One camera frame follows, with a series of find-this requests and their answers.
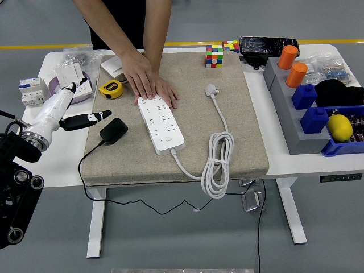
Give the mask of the person's right hand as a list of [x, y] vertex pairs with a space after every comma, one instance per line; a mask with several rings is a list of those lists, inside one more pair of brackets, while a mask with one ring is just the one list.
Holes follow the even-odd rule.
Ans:
[[136, 97], [152, 99], [156, 95], [150, 62], [140, 52], [127, 51], [120, 56], [124, 75]]

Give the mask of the person's left hand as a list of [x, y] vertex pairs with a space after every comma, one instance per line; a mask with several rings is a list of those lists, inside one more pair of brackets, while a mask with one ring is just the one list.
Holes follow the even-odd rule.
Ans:
[[156, 93], [173, 111], [177, 109], [177, 102], [180, 99], [176, 89], [166, 80], [162, 79], [158, 74], [154, 74]]

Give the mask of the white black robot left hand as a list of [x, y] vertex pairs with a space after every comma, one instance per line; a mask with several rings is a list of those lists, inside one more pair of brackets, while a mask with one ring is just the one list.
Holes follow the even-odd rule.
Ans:
[[83, 77], [82, 79], [61, 88], [58, 93], [44, 103], [41, 111], [34, 120], [34, 124], [24, 130], [24, 135], [36, 134], [43, 138], [49, 138], [52, 133], [60, 127], [65, 131], [83, 129], [91, 127], [111, 116], [112, 112], [110, 110], [105, 110], [63, 118], [78, 88], [84, 86], [88, 82], [88, 78]]

